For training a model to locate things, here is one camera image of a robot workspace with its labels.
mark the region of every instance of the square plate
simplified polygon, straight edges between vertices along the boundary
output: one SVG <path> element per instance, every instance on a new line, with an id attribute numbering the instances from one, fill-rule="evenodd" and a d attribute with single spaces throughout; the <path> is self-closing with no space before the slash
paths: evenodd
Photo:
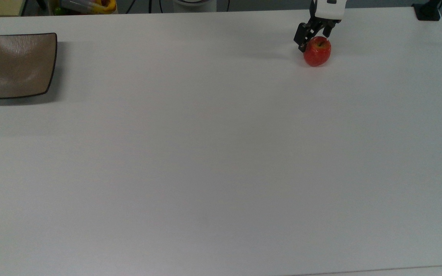
<path id="1" fill-rule="evenodd" d="M 56 33 L 0 35 L 0 99 L 45 94 L 57 48 Z"/>

